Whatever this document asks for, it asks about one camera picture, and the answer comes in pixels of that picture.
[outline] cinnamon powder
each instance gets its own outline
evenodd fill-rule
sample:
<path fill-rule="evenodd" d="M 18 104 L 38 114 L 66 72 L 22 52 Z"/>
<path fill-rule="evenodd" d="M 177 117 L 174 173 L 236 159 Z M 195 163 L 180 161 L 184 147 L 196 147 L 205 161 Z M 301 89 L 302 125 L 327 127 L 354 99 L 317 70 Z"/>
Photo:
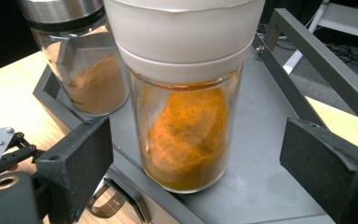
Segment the cinnamon powder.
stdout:
<path fill-rule="evenodd" d="M 226 166 L 228 113 L 220 88 L 172 92 L 141 144 L 146 171 L 169 189 L 214 181 Z"/>
<path fill-rule="evenodd" d="M 83 69 L 65 89 L 75 108 L 91 115 L 110 113 L 127 97 L 124 77 L 114 54 Z"/>

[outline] white cap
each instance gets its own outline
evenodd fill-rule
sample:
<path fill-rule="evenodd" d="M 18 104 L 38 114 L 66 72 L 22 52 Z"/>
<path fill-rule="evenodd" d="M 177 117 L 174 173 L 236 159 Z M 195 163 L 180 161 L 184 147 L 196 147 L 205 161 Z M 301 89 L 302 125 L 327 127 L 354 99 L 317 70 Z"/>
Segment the white cap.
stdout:
<path fill-rule="evenodd" d="M 202 82 L 245 60 L 264 0 L 104 0 L 120 54 L 156 81 Z"/>

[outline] light wood surface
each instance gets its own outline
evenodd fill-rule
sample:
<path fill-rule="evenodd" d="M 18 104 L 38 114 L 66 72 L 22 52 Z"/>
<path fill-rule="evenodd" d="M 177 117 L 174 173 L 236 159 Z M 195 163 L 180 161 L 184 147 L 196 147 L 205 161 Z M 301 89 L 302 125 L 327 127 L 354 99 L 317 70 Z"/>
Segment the light wood surface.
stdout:
<path fill-rule="evenodd" d="M 49 149 L 69 129 L 60 129 L 47 110 L 33 96 L 34 87 L 47 63 L 41 52 L 0 69 L 0 128 L 12 127 L 25 134 L 25 139 L 39 149 Z M 330 128 L 358 146 L 358 118 L 309 98 L 310 103 Z M 34 172 L 30 161 L 22 162 L 20 170 Z M 88 211 L 79 223 L 137 223 L 129 209 L 121 209 L 114 217 L 100 219 Z"/>

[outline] bolt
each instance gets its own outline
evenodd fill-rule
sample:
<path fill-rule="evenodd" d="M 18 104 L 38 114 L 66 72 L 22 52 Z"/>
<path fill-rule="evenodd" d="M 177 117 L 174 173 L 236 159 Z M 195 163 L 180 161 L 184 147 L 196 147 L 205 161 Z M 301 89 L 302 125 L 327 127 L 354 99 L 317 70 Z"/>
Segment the bolt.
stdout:
<path fill-rule="evenodd" d="M 265 47 L 260 45 L 255 49 L 255 51 L 257 52 L 257 54 L 261 55 L 264 53 L 264 49 L 265 49 Z"/>
<path fill-rule="evenodd" d="M 7 133 L 14 133 L 14 129 L 10 128 L 10 127 L 7 127 Z"/>

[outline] turmeric powder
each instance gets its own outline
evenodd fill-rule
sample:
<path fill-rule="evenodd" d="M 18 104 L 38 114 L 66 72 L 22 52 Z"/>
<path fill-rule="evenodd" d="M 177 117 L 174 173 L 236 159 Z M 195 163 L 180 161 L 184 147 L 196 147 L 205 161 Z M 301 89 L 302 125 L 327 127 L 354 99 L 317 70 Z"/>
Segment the turmeric powder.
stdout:
<path fill-rule="evenodd" d="M 171 92 L 142 146 L 145 170 L 167 189 L 199 189 L 226 166 L 229 108 L 220 88 Z"/>

